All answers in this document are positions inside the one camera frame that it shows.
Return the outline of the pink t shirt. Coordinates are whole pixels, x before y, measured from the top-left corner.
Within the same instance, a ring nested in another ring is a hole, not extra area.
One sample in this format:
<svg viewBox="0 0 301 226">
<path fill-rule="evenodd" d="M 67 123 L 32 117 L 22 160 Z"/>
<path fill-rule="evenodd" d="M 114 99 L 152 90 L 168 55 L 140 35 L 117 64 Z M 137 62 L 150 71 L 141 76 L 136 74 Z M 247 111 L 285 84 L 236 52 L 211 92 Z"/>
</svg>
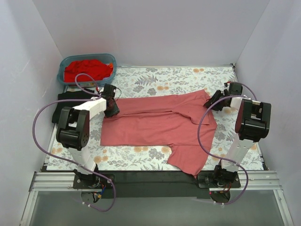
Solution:
<svg viewBox="0 0 301 226">
<path fill-rule="evenodd" d="M 204 103 L 210 96 L 199 90 L 182 95 L 121 98 L 119 113 L 105 117 L 102 146 L 168 146 L 167 162 L 181 171 L 197 175 L 204 167 L 217 129 Z"/>
</svg>

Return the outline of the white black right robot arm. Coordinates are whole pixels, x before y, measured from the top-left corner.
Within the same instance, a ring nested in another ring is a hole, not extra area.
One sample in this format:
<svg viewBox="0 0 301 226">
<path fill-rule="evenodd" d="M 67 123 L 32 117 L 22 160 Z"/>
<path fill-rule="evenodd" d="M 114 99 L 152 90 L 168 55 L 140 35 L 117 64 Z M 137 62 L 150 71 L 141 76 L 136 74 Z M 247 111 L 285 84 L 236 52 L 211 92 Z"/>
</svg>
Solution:
<svg viewBox="0 0 301 226">
<path fill-rule="evenodd" d="M 204 107 L 221 111 L 225 107 L 238 110 L 235 123 L 235 138 L 225 157 L 214 168 L 213 183 L 218 187 L 230 185 L 238 178 L 238 164 L 248 150 L 261 139 L 266 138 L 270 128 L 271 104 L 260 102 L 257 97 L 243 97 L 246 85 L 229 81 L 224 91 L 217 90 L 204 103 Z"/>
</svg>

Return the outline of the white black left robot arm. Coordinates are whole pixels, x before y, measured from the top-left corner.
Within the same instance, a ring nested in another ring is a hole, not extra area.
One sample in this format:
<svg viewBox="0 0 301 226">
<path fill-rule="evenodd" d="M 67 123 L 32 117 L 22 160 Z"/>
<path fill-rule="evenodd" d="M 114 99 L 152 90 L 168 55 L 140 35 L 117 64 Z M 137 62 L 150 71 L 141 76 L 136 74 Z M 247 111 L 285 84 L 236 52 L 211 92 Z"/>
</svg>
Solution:
<svg viewBox="0 0 301 226">
<path fill-rule="evenodd" d="M 90 120 L 100 113 L 107 117 L 119 113 L 115 101 L 117 87 L 105 84 L 99 97 L 74 107 L 64 107 L 61 110 L 56 140 L 71 154 L 73 161 L 78 164 L 74 173 L 89 188 L 96 188 L 100 184 L 98 168 L 87 148 L 90 135 Z"/>
</svg>

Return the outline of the red t shirt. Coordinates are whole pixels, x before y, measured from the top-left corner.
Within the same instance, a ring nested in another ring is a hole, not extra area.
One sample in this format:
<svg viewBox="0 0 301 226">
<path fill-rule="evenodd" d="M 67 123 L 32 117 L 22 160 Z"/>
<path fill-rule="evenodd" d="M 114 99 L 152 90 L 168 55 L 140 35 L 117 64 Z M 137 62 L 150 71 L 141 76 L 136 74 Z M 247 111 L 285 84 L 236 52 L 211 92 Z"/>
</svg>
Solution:
<svg viewBox="0 0 301 226">
<path fill-rule="evenodd" d="M 85 73 L 90 75 L 95 81 L 102 81 L 111 76 L 113 63 L 104 64 L 97 59 L 80 60 L 71 62 L 64 70 L 64 82 L 74 82 L 76 75 Z"/>
</svg>

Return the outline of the teal plastic laundry basket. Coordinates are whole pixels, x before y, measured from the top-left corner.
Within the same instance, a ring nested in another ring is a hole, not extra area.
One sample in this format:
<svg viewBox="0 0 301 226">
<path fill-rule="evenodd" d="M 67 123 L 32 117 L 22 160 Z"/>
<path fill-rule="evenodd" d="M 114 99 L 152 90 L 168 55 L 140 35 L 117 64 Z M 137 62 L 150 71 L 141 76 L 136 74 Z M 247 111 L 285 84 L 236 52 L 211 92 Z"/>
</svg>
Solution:
<svg viewBox="0 0 301 226">
<path fill-rule="evenodd" d="M 111 54 L 86 54 L 65 58 L 59 66 L 57 80 L 69 87 L 94 87 L 110 84 L 116 75 L 117 63 Z"/>
</svg>

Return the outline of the folded black t shirt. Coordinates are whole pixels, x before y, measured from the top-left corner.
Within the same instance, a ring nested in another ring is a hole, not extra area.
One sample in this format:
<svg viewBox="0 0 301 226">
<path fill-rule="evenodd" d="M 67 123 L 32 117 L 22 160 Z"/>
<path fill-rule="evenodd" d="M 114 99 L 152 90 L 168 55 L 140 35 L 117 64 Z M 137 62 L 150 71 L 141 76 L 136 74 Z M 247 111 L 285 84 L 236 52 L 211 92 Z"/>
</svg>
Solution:
<svg viewBox="0 0 301 226">
<path fill-rule="evenodd" d="M 85 101 L 82 101 L 83 99 L 91 99 L 93 95 L 88 94 L 82 90 L 80 91 L 66 91 L 62 94 L 58 95 L 58 100 L 76 100 L 76 101 L 68 101 L 68 102 L 60 102 L 57 103 L 55 111 L 52 115 L 52 123 L 58 123 L 59 122 L 59 117 L 61 114 L 61 110 L 64 107 L 74 107 L 80 104 L 83 104 Z"/>
</svg>

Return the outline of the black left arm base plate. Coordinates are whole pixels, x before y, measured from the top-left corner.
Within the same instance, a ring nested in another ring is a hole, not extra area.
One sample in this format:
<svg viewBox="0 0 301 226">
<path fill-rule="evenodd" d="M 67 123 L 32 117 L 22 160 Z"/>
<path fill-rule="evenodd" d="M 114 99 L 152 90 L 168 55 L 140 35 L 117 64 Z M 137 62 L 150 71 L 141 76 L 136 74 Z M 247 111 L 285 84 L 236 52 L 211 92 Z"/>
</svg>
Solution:
<svg viewBox="0 0 301 226">
<path fill-rule="evenodd" d="M 114 181 L 114 174 L 105 174 L 108 179 L 97 176 L 95 174 L 81 174 L 78 173 L 74 177 L 73 189 L 112 189 L 111 182 Z"/>
</svg>

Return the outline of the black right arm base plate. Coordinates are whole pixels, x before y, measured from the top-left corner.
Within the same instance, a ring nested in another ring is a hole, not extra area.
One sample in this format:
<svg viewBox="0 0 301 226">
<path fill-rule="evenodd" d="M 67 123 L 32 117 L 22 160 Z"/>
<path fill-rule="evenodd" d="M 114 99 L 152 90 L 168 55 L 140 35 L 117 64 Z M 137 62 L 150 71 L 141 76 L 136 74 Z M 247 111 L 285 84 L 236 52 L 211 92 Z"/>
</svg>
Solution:
<svg viewBox="0 0 301 226">
<path fill-rule="evenodd" d="M 241 183 L 237 172 L 215 173 L 213 170 L 201 171 L 195 176 L 199 188 L 240 188 Z"/>
</svg>

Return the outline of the aluminium frame rail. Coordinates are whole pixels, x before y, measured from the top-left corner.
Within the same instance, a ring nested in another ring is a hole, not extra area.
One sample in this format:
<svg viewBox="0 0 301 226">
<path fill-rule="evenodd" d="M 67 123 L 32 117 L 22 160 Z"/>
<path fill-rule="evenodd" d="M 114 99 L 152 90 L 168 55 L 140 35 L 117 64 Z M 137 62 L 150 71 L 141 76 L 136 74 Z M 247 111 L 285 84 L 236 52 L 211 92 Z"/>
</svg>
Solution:
<svg viewBox="0 0 301 226">
<path fill-rule="evenodd" d="M 35 172 L 19 225 L 30 225 L 39 192 L 70 191 L 73 180 L 74 174 L 72 172 Z"/>
</svg>

